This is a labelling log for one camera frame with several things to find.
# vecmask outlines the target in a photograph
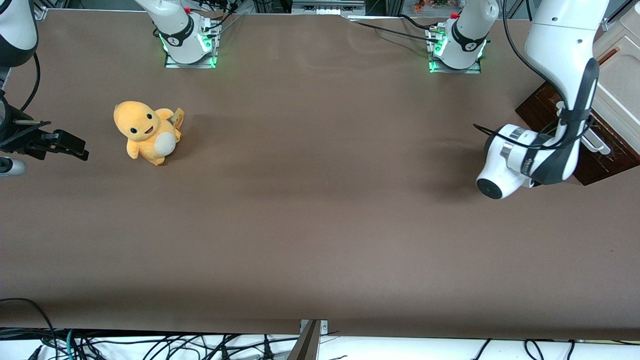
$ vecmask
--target black cable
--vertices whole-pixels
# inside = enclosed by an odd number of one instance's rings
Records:
[[[409,22],[411,22],[411,24],[412,24],[413,26],[415,26],[416,28],[419,28],[419,29],[423,29],[423,30],[428,30],[431,26],[434,26],[434,25],[437,25],[437,24],[438,24],[438,23],[436,22],[436,23],[431,24],[431,25],[420,25],[420,24],[418,24],[417,22],[415,22],[412,18],[410,18],[409,16],[407,16],[407,15],[405,15],[405,14],[403,14],[403,13],[402,13],[402,14],[400,14],[400,15],[398,15],[398,17],[401,17],[401,18],[403,18],[403,19],[407,19]]]
[[[471,360],[478,360],[478,359],[480,359],[480,357],[482,356],[482,353],[484,352],[484,348],[486,348],[486,346],[487,346],[487,345],[489,345],[489,342],[490,342],[490,341],[491,341],[491,338],[488,338],[488,339],[484,342],[484,344],[482,344],[482,347],[480,347],[480,350],[478,351],[478,353],[477,353],[476,357],[474,357],[474,358],[473,358],[473,359],[471,359]]]
[[[224,335],[224,337],[222,337],[222,341],[218,344],[218,346],[216,346],[216,348],[214,348],[212,352],[210,352],[209,354],[207,354],[207,355],[204,357],[204,359],[205,359],[205,360],[211,360],[211,359],[212,359],[212,358],[213,358],[213,357],[218,353],[218,351],[220,351],[220,349],[221,349],[223,346],[225,346],[229,341],[231,341],[231,340],[233,340],[233,339],[237,338],[238,336],[240,336],[240,335],[238,335],[238,334],[233,334],[233,335],[230,335],[229,337],[227,337],[227,335]]]
[[[529,0],[525,0],[527,3],[527,15],[529,16],[529,21],[533,21],[533,16],[531,16],[531,5],[529,4]]]
[[[42,315],[42,318],[44,319],[45,322],[47,322],[47,326],[49,327],[49,331],[51,332],[51,336],[53,337],[53,342],[54,344],[56,344],[56,334],[53,331],[53,325],[51,325],[51,321],[49,320],[49,317],[47,316],[47,314],[44,313],[44,311],[42,310],[42,308],[40,308],[40,306],[38,306],[38,304],[36,304],[35,301],[33,300],[29,300],[29,299],[25,299],[24,297],[8,297],[5,299],[0,299],[0,302],[5,302],[5,301],[23,301],[23,302],[28,302],[29,304],[31,304],[33,307],[35,307],[35,309],[40,313],[40,315]],[[58,360],[58,346],[56,344],[56,360]]]
[[[509,25],[507,24],[507,0],[503,0],[502,2],[502,24],[504,25],[504,32],[505,35],[507,36],[507,41],[509,42],[509,46],[511,46],[511,49],[513,50],[513,52],[516,54],[516,56],[518,57],[518,59],[520,59],[520,61],[522,61],[527,67],[529,67],[533,72],[535,72],[537,75],[539,75],[541,78],[543,78],[547,83],[551,84],[551,86],[553,86],[554,88],[557,88],[555,86],[555,84],[549,80],[548,77],[546,77],[544,74],[542,74],[540,71],[538,71],[537,69],[535,69],[521,54],[520,51],[518,51],[518,49],[516,48],[515,44],[513,43],[513,39],[511,38],[511,34],[509,33]],[[564,98],[563,94],[560,94],[560,98],[562,99],[562,101],[566,104],[566,100]],[[503,140],[507,140],[510,143],[513,143],[515,145],[518,146],[522,146],[525,147],[527,149],[538,149],[538,150],[558,150],[558,149],[563,149],[567,146],[571,146],[573,145],[574,142],[576,142],[577,140],[579,140],[582,136],[584,136],[584,134],[587,133],[587,131],[589,131],[589,129],[591,128],[591,126],[594,123],[594,119],[593,118],[589,118],[589,120],[587,121],[586,127],[582,130],[582,132],[580,132],[580,134],[578,136],[573,137],[572,139],[568,140],[567,142],[565,142],[565,144],[561,145],[561,143],[564,142],[564,137],[566,136],[566,132],[562,135],[562,137],[553,145],[526,145],[517,141],[514,141],[513,139],[510,139],[502,134],[499,134],[498,132],[488,129],[484,126],[479,126],[477,124],[473,124],[474,127],[480,131],[482,131],[483,133],[491,136],[498,136],[499,138],[503,139]]]
[[[584,134],[587,133],[587,131],[589,131],[589,129],[591,129],[591,126],[593,125],[595,119],[593,117],[590,117],[589,120],[587,120],[586,126],[584,127],[584,130],[582,130],[580,132],[580,134],[578,134],[577,136],[573,137],[572,139],[570,139],[569,141],[567,141],[565,144],[562,145],[558,145],[559,143],[561,143],[563,141],[564,135],[562,136],[562,138],[560,140],[558,140],[554,145],[549,145],[549,146],[544,146],[544,145],[527,145],[521,142],[517,142],[512,138],[508,138],[494,130],[488,129],[487,127],[484,126],[480,126],[478,124],[473,124],[473,126],[480,130],[482,133],[486,134],[486,135],[495,135],[498,136],[501,139],[507,140],[508,142],[514,144],[514,145],[518,145],[518,146],[522,146],[525,147],[527,149],[537,149],[537,150],[558,150],[558,149],[564,149],[565,147],[568,146],[572,146],[573,143],[580,139],[581,137],[584,136]]]
[[[31,100],[33,100],[33,97],[38,92],[38,87],[40,86],[40,60],[38,60],[37,53],[33,53],[33,61],[35,61],[36,63],[36,83],[33,85],[33,90],[31,91],[31,95],[29,95],[29,98],[24,103],[24,105],[20,107],[20,111],[26,110],[27,106],[31,104]]]
[[[282,342],[282,341],[294,341],[294,340],[298,340],[298,338],[284,338],[284,339],[268,340],[268,342],[269,343],[279,343],[279,342]],[[228,356],[223,357],[221,360],[229,360],[233,355],[236,355],[237,353],[239,353],[241,351],[249,350],[250,348],[256,348],[256,347],[258,347],[260,345],[264,345],[264,344],[265,344],[265,342],[263,341],[262,343],[256,343],[256,344],[247,345],[247,346],[243,346],[243,347],[227,347],[227,349],[229,349],[229,350],[236,350],[236,351],[232,352]]]
[[[204,31],[209,31],[209,30],[211,30],[211,29],[215,29],[215,28],[217,28],[218,26],[222,25],[222,23],[223,23],[225,20],[227,20],[227,19],[228,19],[232,14],[233,14],[233,12],[229,12],[229,13],[227,14],[227,16],[225,16],[224,18],[222,18],[222,20],[220,20],[220,22],[219,22],[219,23],[215,24],[214,26],[209,26],[208,28],[204,28]]]
[[[575,340],[569,340],[571,343],[571,347],[569,348],[569,352],[566,354],[566,360],[571,360],[571,354],[573,354],[573,348],[575,348]]]
[[[171,356],[173,356],[176,352],[178,352],[178,350],[180,350],[180,349],[182,349],[182,348],[185,348],[185,346],[186,346],[188,343],[192,342],[193,340],[196,340],[196,339],[197,339],[197,338],[199,338],[199,337],[200,337],[199,335],[196,335],[196,336],[192,337],[191,339],[188,339],[188,340],[186,340],[185,342],[183,342],[183,343],[182,343],[182,345],[180,345],[179,347],[177,347],[177,348],[173,348],[173,349],[169,349],[169,352],[167,352],[167,353],[166,353],[166,359],[167,359],[167,360],[169,360],[169,358],[170,358]]]
[[[366,27],[372,28],[372,29],[386,31],[386,32],[393,33],[393,34],[402,35],[404,37],[416,38],[416,39],[420,39],[420,40],[428,41],[428,42],[438,42],[438,40],[432,39],[432,38],[419,37],[419,36],[416,36],[416,35],[411,35],[411,34],[407,34],[407,33],[401,33],[400,31],[396,31],[396,30],[385,29],[385,28],[381,28],[379,26],[370,25],[370,24],[364,24],[363,22],[357,22],[357,21],[354,21],[354,22],[356,24],[358,24],[358,25],[366,26]]]
[[[537,75],[539,75],[539,77],[543,78],[547,83],[550,83],[552,86],[554,86],[554,83],[551,80],[549,80],[548,77],[542,74],[542,72],[540,72],[538,69],[534,68],[533,65],[531,65],[529,61],[527,61],[527,59],[525,59],[524,56],[520,54],[520,51],[518,51],[518,48],[513,43],[513,39],[511,38],[511,33],[509,32],[509,25],[507,25],[507,0],[502,0],[502,25],[504,26],[504,34],[507,36],[507,41],[509,42],[509,46],[511,46],[511,50],[513,50],[513,52],[516,54],[518,59],[520,59],[520,61],[522,61],[524,65],[526,65],[528,68],[530,68],[531,71],[535,72]],[[560,98],[566,104],[563,94],[560,94]]]
[[[158,355],[162,352],[162,350],[164,350],[164,349],[166,349],[166,348],[169,348],[169,351],[170,351],[170,350],[171,350],[171,344],[172,344],[172,343],[175,343],[176,341],[178,341],[178,340],[180,340],[180,339],[182,339],[182,337],[183,337],[183,336],[184,336],[184,335],[180,335],[180,336],[178,336],[178,338],[175,338],[175,339],[172,339],[172,340],[169,340],[169,339],[167,338],[167,339],[166,339],[166,345],[165,345],[165,346],[163,346],[163,347],[161,347],[161,348],[160,348],[160,350],[158,350],[158,351],[157,351],[157,352],[156,352],[152,357],[150,357],[150,358],[149,358],[149,360],[153,360],[153,359],[155,359],[155,358],[156,358],[156,356],[158,356]]]
[[[145,360],[145,359],[147,358],[147,356],[149,356],[149,354],[151,354],[151,351],[153,351],[153,350],[156,348],[156,346],[160,345],[160,343],[161,343],[162,341],[166,341],[166,340],[168,340],[168,339],[169,339],[169,337],[168,337],[168,336],[165,336],[165,337],[164,337],[164,339],[162,339],[162,340],[158,341],[154,346],[152,346],[152,347],[147,351],[147,353],[142,357],[142,360]]]
[[[533,345],[536,347],[536,350],[538,350],[538,354],[540,355],[539,359],[536,359],[530,352],[529,352],[529,342],[533,343]],[[524,350],[527,352],[527,355],[532,359],[532,360],[545,360],[545,357],[542,356],[542,351],[540,350],[540,347],[538,346],[538,344],[530,339],[526,339],[524,341]]]
[[[628,343],[626,341],[621,341],[621,340],[611,340],[615,343],[619,343],[619,344],[624,344],[624,345],[640,345],[640,344],[636,344],[636,343]]]

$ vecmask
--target cable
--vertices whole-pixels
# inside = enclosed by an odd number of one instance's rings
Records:
[[[540,355],[539,359],[536,359],[530,352],[529,352],[529,342],[533,343],[533,345],[536,347],[536,350],[538,350],[538,354]],[[540,347],[538,346],[538,344],[530,339],[526,339],[524,341],[524,350],[527,352],[527,355],[532,359],[532,360],[545,360],[545,357],[542,356],[542,351],[540,350]]]
[[[229,25],[225,26],[225,28],[224,28],[224,29],[220,30],[220,35],[222,35],[222,33],[224,33],[228,28],[230,28],[230,27],[231,27],[231,25],[235,24],[235,23],[236,23],[236,21],[240,20],[240,18],[242,18],[244,15],[245,15],[245,14],[240,14],[240,16],[236,17],[236,18],[231,22],[231,24],[229,24]]]
[[[525,0],[527,3],[527,15],[529,16],[529,21],[533,21],[533,16],[531,16],[531,5],[529,4],[529,0]]]
[[[370,15],[370,14],[371,14],[371,12],[373,11],[373,9],[376,7],[376,5],[377,5],[379,2],[380,2],[380,0],[377,0],[375,3],[373,3],[373,6],[371,7],[371,9],[369,9],[369,12],[368,12],[368,13],[365,13],[364,15],[365,15],[365,16]]]
[[[68,354],[68,359],[69,359],[69,360],[76,360],[76,359],[74,358],[73,353],[71,353],[71,339],[72,339],[72,338],[71,338],[71,333],[72,333],[73,331],[74,331],[73,329],[70,329],[70,330],[69,330],[69,333],[67,334],[67,354]]]
[[[559,143],[561,143],[563,141],[564,135],[563,137],[558,140],[554,145],[549,145],[549,146],[544,146],[544,145],[527,145],[521,142],[517,142],[512,138],[508,138],[494,130],[488,129],[487,127],[484,126],[480,126],[478,124],[473,124],[473,126],[480,130],[480,132],[486,134],[486,135],[494,135],[494,136],[498,136],[499,138],[503,139],[503,140],[507,140],[508,142],[514,144],[514,145],[518,145],[518,146],[522,146],[525,147],[527,149],[537,149],[537,150],[558,150],[558,149],[564,149],[565,147],[571,146],[573,145],[573,143],[578,140],[579,138],[583,137],[584,134],[587,133],[587,131],[589,131],[589,129],[591,129],[591,126],[594,123],[594,118],[593,117],[589,117],[589,120],[586,123],[586,126],[584,127],[584,130],[582,130],[580,132],[580,134],[578,134],[577,136],[573,137],[571,140],[567,141],[565,144],[562,145],[558,145]]]
[[[358,24],[358,25],[366,26],[366,27],[372,28],[372,29],[386,31],[386,32],[393,33],[393,34],[402,35],[404,37],[416,38],[416,39],[420,39],[420,40],[428,41],[428,42],[438,42],[438,40],[432,39],[432,38],[419,37],[419,36],[416,36],[416,35],[411,35],[411,34],[407,34],[407,33],[401,33],[400,31],[396,31],[396,30],[390,30],[390,29],[381,28],[381,27],[375,26],[375,25],[364,24],[363,22],[357,22],[357,21],[354,21],[354,22],[356,24]]]
[[[192,342],[193,340],[196,340],[198,337],[199,337],[199,335],[196,335],[196,336],[192,337],[191,339],[188,339],[187,341],[183,342],[183,343],[182,343],[182,345],[180,345],[179,347],[177,347],[177,348],[173,348],[173,349],[169,349],[169,352],[168,352],[168,353],[166,353],[166,358],[167,358],[167,360],[168,360],[172,355],[174,355],[176,352],[178,352],[178,350],[180,350],[180,349],[182,349],[182,348],[185,348],[185,347],[184,347],[185,345],[187,345],[188,343]]]
[[[557,88],[554,83],[549,80],[548,77],[546,77],[544,74],[542,74],[538,69],[535,69],[521,54],[520,51],[518,51],[518,49],[516,48],[515,44],[513,43],[513,39],[511,38],[511,34],[509,33],[509,25],[507,24],[507,0],[503,0],[502,2],[502,24],[504,25],[504,32],[505,35],[507,36],[507,41],[509,42],[509,46],[511,46],[511,49],[513,50],[513,52],[516,54],[516,56],[518,57],[518,59],[520,59],[520,61],[522,61],[527,67],[529,67],[533,72],[535,72],[537,75],[539,75],[541,78],[543,78],[547,83],[551,84],[551,86],[553,86],[554,88]],[[566,99],[564,98],[563,94],[560,94],[560,98],[562,99],[562,101],[566,104]],[[514,141],[513,139],[510,139],[502,134],[499,134],[498,132],[488,129],[484,126],[480,126],[477,124],[473,124],[474,127],[478,130],[480,130],[481,132],[483,132],[484,134],[487,134],[489,136],[493,135],[493,136],[498,136],[499,138],[503,139],[503,140],[507,140],[510,143],[513,143],[515,145],[518,146],[522,146],[525,147],[527,149],[538,149],[538,150],[558,150],[558,149],[563,149],[567,146],[571,146],[573,145],[574,142],[576,142],[577,140],[579,140],[582,136],[584,136],[584,134],[587,133],[587,131],[589,131],[589,129],[591,128],[591,126],[594,123],[594,119],[593,118],[589,118],[589,120],[587,121],[587,126],[582,130],[582,132],[580,132],[580,134],[578,136],[573,137],[572,139],[565,141],[564,137],[566,136],[566,133],[564,133],[562,135],[562,137],[560,137],[560,139],[554,143],[553,145],[526,145],[517,141]]]
[[[231,16],[231,14],[233,14],[233,12],[229,12],[229,13],[227,14],[227,16],[225,16],[224,18],[222,18],[222,20],[220,20],[220,22],[219,22],[219,23],[217,23],[217,24],[215,24],[214,26],[209,26],[208,28],[204,28],[204,31],[209,31],[209,30],[211,30],[211,29],[215,29],[215,28],[217,28],[218,26],[222,25],[222,23],[223,23],[225,20],[227,20],[227,19]]]
[[[20,107],[20,111],[26,110],[27,106],[31,104],[31,100],[33,100],[33,97],[38,92],[38,87],[40,86],[40,60],[38,60],[37,53],[33,53],[33,61],[35,61],[36,63],[36,83],[33,85],[33,90],[31,91],[31,95],[29,95],[29,98],[24,103],[24,105]]]
[[[407,15],[405,15],[405,14],[403,14],[403,13],[402,13],[402,14],[400,14],[400,15],[398,15],[398,17],[401,17],[401,18],[403,18],[403,19],[407,19],[409,22],[411,22],[411,24],[412,24],[413,26],[415,26],[416,28],[419,28],[419,29],[423,29],[423,30],[428,30],[431,26],[434,26],[434,25],[437,25],[437,24],[438,24],[438,23],[436,22],[436,23],[431,24],[431,25],[420,25],[420,24],[418,24],[417,22],[415,22],[412,18],[410,18],[409,16],[407,16]]]
[[[615,343],[619,343],[619,344],[624,344],[624,345],[640,345],[640,344],[636,344],[636,343],[628,343],[626,341],[621,341],[621,340],[611,340]]]
[[[282,341],[294,341],[294,340],[298,340],[298,338],[284,338],[284,339],[276,339],[276,340],[267,340],[269,343],[279,343]],[[223,357],[221,360],[229,360],[233,355],[236,355],[237,353],[241,352],[241,351],[245,351],[245,350],[249,350],[250,348],[255,348],[258,347],[260,345],[264,345],[265,342],[263,341],[262,343],[256,343],[253,345],[247,345],[247,346],[243,346],[243,347],[227,347],[227,349],[229,350],[237,350],[232,352],[231,354]]]
[[[571,347],[569,348],[569,352],[566,354],[566,360],[571,360],[571,354],[573,354],[573,348],[575,348],[575,340],[569,340],[571,343]]]
[[[482,347],[480,347],[480,351],[478,351],[478,353],[477,353],[476,357],[474,357],[474,358],[473,358],[473,359],[471,359],[471,360],[479,360],[479,359],[480,359],[480,357],[482,356],[482,353],[483,353],[483,351],[484,351],[484,348],[486,348],[486,346],[487,346],[487,345],[489,345],[489,342],[490,342],[490,341],[491,341],[491,338],[488,338],[488,339],[484,342],[484,344],[482,345]]]
[[[40,315],[42,315],[42,318],[44,319],[44,321],[47,322],[47,326],[49,327],[49,331],[51,332],[51,336],[53,337],[53,342],[54,343],[56,342],[56,334],[53,331],[53,325],[51,325],[51,321],[49,320],[49,317],[47,316],[47,314],[44,313],[42,308],[40,308],[40,306],[38,306],[38,304],[36,304],[35,301],[29,300],[29,299],[25,299],[24,297],[8,297],[8,298],[5,298],[5,299],[0,299],[0,302],[5,302],[5,301],[24,301],[24,302],[28,302],[33,307],[35,307],[36,310],[38,310],[38,312],[40,313]],[[56,344],[56,360],[58,360],[58,359],[59,359],[58,346]]]

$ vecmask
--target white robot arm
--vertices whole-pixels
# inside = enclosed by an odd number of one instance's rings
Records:
[[[177,62],[194,63],[211,49],[201,39],[203,18],[187,14],[178,1],[135,0],[142,6],[160,32],[166,52]]]
[[[38,46],[33,2],[0,0],[0,67],[26,63]]]
[[[499,10],[495,0],[469,0],[457,19],[445,21],[446,36],[434,55],[452,69],[467,69],[473,65],[486,44]]]
[[[0,0],[0,67],[16,67],[35,55],[38,46],[38,30],[33,17],[32,0]],[[25,154],[44,160],[48,152],[60,152],[87,160],[89,152],[84,140],[64,130],[48,133],[42,130],[49,121],[39,121],[25,114],[29,101],[35,95],[36,86],[20,109],[10,105],[0,90],[0,151]],[[22,160],[0,158],[0,176],[19,176],[26,165]]]
[[[608,3],[543,0],[533,19],[525,52],[532,70],[558,90],[564,108],[559,112],[553,136],[512,124],[497,132],[476,126],[490,135],[484,146],[486,164],[476,179],[483,194],[503,199],[520,186],[556,184],[573,174],[579,140],[589,120],[598,82],[593,39]]]

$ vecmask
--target plush toy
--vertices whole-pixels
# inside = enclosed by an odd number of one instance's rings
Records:
[[[138,101],[125,101],[113,111],[118,130],[128,138],[127,154],[132,159],[142,154],[154,165],[164,164],[164,157],[173,152],[182,138],[179,129],[183,119],[180,108],[175,114],[169,109],[154,111]]]

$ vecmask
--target brown table surface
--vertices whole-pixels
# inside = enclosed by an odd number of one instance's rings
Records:
[[[511,25],[522,46],[528,23]],[[471,124],[519,123],[541,83],[500,23],[473,76],[338,16],[246,16],[212,70],[164,69],[145,13],[51,11],[39,29],[28,113],[91,156],[0,181],[0,295],[54,326],[640,338],[640,169],[502,201],[474,186]],[[33,79],[15,69],[9,101]],[[184,109],[166,166],[127,156],[126,100]],[[43,326],[2,307],[0,325]]]

